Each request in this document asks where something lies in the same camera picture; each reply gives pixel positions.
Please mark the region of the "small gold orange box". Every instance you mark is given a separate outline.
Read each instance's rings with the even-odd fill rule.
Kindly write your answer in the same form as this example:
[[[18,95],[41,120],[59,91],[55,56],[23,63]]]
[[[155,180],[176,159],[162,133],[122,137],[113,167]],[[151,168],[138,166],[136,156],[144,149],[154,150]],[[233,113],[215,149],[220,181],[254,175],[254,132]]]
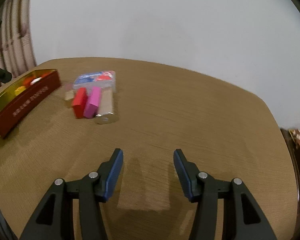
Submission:
[[[15,96],[18,96],[19,94],[21,94],[23,91],[26,90],[26,87],[25,86],[20,86],[18,87],[15,91],[14,91],[14,94]]]

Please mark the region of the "beige patterned curtain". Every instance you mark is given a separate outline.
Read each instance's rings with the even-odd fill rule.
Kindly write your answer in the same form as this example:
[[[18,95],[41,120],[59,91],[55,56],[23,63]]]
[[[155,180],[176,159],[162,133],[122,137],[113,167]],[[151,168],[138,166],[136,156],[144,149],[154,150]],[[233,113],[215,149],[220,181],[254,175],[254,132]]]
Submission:
[[[36,65],[30,0],[0,0],[0,68],[18,77]]]

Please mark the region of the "red tin box gold interior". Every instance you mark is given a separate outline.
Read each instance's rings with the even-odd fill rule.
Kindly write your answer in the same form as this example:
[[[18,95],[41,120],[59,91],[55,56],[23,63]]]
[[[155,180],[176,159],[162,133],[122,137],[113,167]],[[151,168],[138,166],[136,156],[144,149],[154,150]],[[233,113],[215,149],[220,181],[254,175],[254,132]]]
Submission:
[[[25,86],[18,96],[14,91]],[[0,88],[0,136],[6,137],[12,129],[43,99],[61,87],[58,70],[34,69],[11,84]]]

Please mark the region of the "small beige block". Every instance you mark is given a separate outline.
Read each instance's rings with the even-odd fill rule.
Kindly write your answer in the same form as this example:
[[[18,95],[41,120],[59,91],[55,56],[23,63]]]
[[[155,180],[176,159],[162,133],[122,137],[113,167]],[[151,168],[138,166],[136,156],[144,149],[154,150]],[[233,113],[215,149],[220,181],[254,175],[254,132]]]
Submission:
[[[74,97],[75,97],[75,93],[73,90],[68,90],[65,92],[64,102],[65,102],[65,105],[67,108],[72,107],[72,102],[73,102]]]

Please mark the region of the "red rectangular block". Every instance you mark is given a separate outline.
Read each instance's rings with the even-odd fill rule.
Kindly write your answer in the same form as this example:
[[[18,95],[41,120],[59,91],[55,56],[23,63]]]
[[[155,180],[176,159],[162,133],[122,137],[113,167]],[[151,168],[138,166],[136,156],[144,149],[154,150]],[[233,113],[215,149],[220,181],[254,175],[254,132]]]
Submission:
[[[88,99],[88,95],[87,95],[86,88],[84,87],[79,88],[76,92],[76,95],[71,105],[76,119],[83,118],[87,99]]]

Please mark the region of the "pink rectangular block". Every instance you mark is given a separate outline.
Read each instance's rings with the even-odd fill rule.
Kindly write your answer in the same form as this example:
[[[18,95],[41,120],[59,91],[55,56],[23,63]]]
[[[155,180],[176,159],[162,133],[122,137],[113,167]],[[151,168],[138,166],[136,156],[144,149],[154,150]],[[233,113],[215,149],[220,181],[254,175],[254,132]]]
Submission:
[[[93,87],[84,109],[83,116],[85,118],[90,119],[96,115],[101,102],[101,97],[102,97],[102,88],[96,86]]]

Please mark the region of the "clear case with blue card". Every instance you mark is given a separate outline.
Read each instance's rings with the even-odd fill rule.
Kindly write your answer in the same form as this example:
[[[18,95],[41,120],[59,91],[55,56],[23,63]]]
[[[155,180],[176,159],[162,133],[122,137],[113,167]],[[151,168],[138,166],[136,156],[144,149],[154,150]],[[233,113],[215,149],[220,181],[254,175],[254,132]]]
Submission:
[[[91,92],[93,87],[111,87],[113,92],[116,92],[116,73],[112,70],[104,70],[79,75],[72,84],[72,88],[77,91],[81,87],[86,88],[88,93]]]

